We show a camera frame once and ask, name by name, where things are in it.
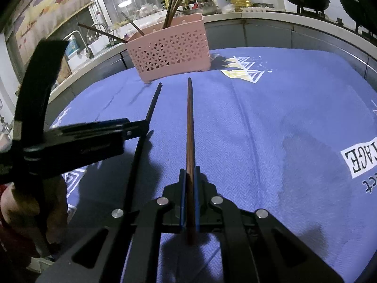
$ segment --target chopstick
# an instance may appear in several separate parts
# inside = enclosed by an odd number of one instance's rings
[[[167,22],[168,22],[168,19],[169,19],[170,10],[172,9],[172,2],[173,2],[173,0],[169,1],[169,6],[167,8],[167,12],[166,12],[166,16],[165,16],[165,21],[164,21],[162,29],[167,28]]]
[[[167,23],[167,27],[169,27],[172,24],[172,20],[174,18],[175,13],[178,10],[178,7],[180,7],[180,0],[176,0],[175,1],[174,7],[173,7],[173,11],[171,12],[169,21]]]
[[[144,32],[142,30],[139,29],[139,27],[130,19],[130,17],[128,17],[124,12],[121,12],[122,15],[130,22],[130,24],[132,24],[135,29],[138,30],[138,32],[142,35],[142,36],[145,36]]]
[[[187,84],[187,138],[186,138],[186,231],[187,243],[195,243],[195,201],[194,201],[194,114],[191,78]]]
[[[101,30],[97,30],[97,29],[94,28],[94,27],[88,27],[87,25],[82,24],[82,23],[78,23],[77,25],[78,25],[79,27],[83,27],[83,28],[88,29],[88,30],[91,30],[91,31],[93,31],[93,32],[98,32],[99,34],[105,35],[105,36],[110,37],[110,38],[112,38],[112,39],[114,39],[114,40],[119,40],[119,41],[123,42],[124,44],[127,43],[127,40],[124,40],[124,39],[122,39],[122,38],[116,37],[116,36],[111,35],[111,34],[109,34],[109,33],[103,32],[103,31],[101,31]]]

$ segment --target cabinet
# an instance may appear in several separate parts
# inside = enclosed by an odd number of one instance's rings
[[[246,47],[242,20],[209,22],[205,30],[210,50]]]
[[[247,47],[291,48],[293,25],[271,20],[246,19]]]
[[[122,52],[127,68],[132,68],[133,63],[126,51]],[[120,54],[117,54],[100,63],[92,70],[73,82],[60,95],[47,106],[45,128],[50,127],[60,112],[83,90],[104,78],[125,70]]]
[[[362,77],[365,77],[367,54],[336,37],[295,25],[292,32],[292,48],[335,53],[344,58]]]
[[[377,61],[369,57],[366,68],[365,80],[377,91]]]

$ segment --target white countertop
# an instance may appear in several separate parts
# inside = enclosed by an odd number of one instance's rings
[[[254,18],[254,19],[265,19],[265,20],[274,20],[282,21],[292,24],[298,24],[306,26],[311,29],[316,29],[321,32],[328,33],[335,37],[338,37],[355,47],[363,50],[365,53],[372,56],[377,60],[377,47],[371,44],[370,42],[363,39],[361,36],[358,36],[351,31],[343,29],[335,24],[330,22],[321,21],[314,18],[298,16],[291,13],[275,13],[275,12],[246,12],[246,13],[229,13],[229,14],[216,14],[204,16],[204,23],[216,22],[222,20],[234,20],[242,18]],[[104,62],[105,60],[119,54],[120,52],[126,50],[125,44],[117,44],[112,48],[104,51],[103,53],[95,56],[82,67],[79,67],[74,73],[72,73],[67,79],[65,79],[58,87],[56,87],[50,95],[49,103],[54,100],[59,94],[61,94],[68,86],[73,82],[78,80],[84,74],[92,70],[94,67]]]

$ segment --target kitchen sink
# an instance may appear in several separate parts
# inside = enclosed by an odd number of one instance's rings
[[[91,48],[94,57],[96,57],[98,54],[102,53],[104,49],[108,49],[109,46],[109,39],[102,35],[99,37],[98,40],[94,41],[92,44],[89,45],[89,48]],[[68,65],[72,71],[76,71],[78,68],[83,66],[85,63],[89,61],[89,58],[85,56],[85,49],[81,50],[79,54],[75,54],[70,60],[68,60]]]

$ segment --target human hand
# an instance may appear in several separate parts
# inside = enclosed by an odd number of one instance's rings
[[[43,181],[47,210],[46,239],[59,243],[67,226],[67,185],[61,176]],[[0,200],[1,213],[9,226],[20,235],[30,238],[25,216],[39,214],[39,205],[32,196],[17,190],[13,183],[6,188]]]

